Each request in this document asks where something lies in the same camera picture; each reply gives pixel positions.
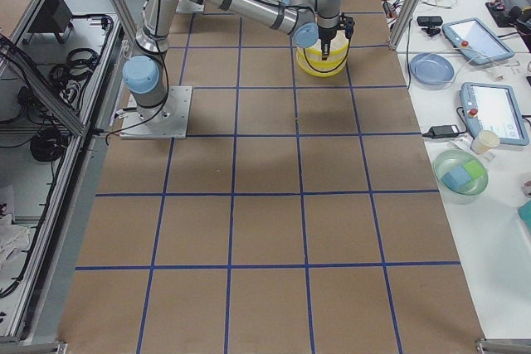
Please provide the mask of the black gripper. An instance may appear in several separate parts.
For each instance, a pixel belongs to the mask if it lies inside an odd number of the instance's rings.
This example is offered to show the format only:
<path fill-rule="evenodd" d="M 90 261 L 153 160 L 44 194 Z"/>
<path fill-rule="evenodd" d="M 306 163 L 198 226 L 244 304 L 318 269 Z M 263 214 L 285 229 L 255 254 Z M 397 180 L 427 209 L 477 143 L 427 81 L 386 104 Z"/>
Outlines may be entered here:
<path fill-rule="evenodd" d="M 336 37 L 337 27 L 322 27 L 318 26 L 321 59 L 327 60 L 330 54 L 330 47 L 332 40 Z"/>

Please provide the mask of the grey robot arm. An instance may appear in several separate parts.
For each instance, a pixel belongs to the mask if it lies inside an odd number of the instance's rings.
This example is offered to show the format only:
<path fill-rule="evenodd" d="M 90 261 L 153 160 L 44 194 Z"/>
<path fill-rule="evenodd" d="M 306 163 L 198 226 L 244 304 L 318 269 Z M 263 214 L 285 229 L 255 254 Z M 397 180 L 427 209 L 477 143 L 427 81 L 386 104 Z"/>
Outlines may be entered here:
<path fill-rule="evenodd" d="M 310 131 L 311 114 L 344 108 L 348 98 L 345 72 L 321 79 L 299 67 L 295 40 L 259 22 L 233 14 L 177 16 L 168 36 L 165 75 L 173 85 L 194 88 L 190 108 L 191 135 L 228 135 L 243 93 L 246 122 L 288 120 L 276 130 L 293 130 L 300 121 Z"/>

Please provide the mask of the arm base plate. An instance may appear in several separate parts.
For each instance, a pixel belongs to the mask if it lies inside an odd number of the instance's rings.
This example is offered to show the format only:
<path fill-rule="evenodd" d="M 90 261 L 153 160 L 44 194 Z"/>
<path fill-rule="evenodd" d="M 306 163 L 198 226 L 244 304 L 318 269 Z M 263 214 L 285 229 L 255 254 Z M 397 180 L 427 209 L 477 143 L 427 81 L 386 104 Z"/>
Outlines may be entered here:
<path fill-rule="evenodd" d="M 124 114 L 119 136 L 127 139 L 185 139 L 191 102 L 192 86 L 171 86 L 161 110 L 159 107 L 138 107 L 130 95 L 128 107 L 134 111 Z"/>

